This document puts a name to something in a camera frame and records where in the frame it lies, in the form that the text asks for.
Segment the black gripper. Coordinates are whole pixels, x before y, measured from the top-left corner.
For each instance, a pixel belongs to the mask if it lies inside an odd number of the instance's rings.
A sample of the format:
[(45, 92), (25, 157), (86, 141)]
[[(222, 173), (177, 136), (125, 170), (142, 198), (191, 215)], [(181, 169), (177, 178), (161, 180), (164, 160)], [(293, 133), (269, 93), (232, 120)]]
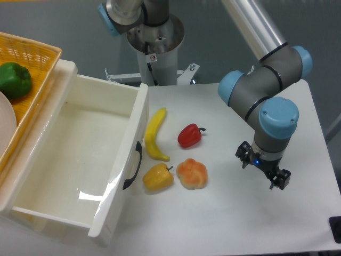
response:
[(279, 162), (282, 159), (282, 152), (270, 153), (267, 151), (253, 150), (251, 145), (244, 141), (236, 151), (235, 156), (240, 159), (242, 168), (253, 165), (264, 172), (270, 180), (270, 189), (277, 187), (284, 190), (289, 184), (291, 172), (279, 169)]

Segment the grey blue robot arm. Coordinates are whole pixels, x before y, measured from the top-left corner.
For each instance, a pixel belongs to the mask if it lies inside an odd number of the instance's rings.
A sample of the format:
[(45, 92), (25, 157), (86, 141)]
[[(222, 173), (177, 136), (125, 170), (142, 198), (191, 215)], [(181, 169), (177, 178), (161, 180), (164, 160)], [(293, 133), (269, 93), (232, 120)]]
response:
[[(225, 75), (218, 95), (255, 132), (252, 143), (242, 143), (236, 156), (253, 165), (284, 189), (290, 172), (279, 168), (299, 118), (297, 106), (279, 93), (312, 70), (312, 58), (300, 46), (289, 46), (257, 1), (224, 1), (260, 67), (244, 74)], [(126, 34), (136, 51), (142, 83), (177, 85), (177, 50), (184, 39), (181, 21), (170, 14), (168, 1), (105, 1), (98, 12), (113, 36)]]

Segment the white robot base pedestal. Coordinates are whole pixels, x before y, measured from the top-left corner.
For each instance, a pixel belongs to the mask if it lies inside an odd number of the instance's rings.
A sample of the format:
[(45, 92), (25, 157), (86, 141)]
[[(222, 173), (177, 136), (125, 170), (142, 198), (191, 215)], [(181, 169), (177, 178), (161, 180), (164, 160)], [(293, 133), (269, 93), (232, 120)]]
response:
[(184, 41), (184, 26), (180, 19), (169, 15), (161, 26), (138, 25), (126, 33), (127, 41), (135, 51), (139, 72), (136, 74), (109, 75), (110, 82), (141, 82), (149, 86), (190, 85), (199, 69), (191, 63), (184, 70), (178, 69), (178, 49)]

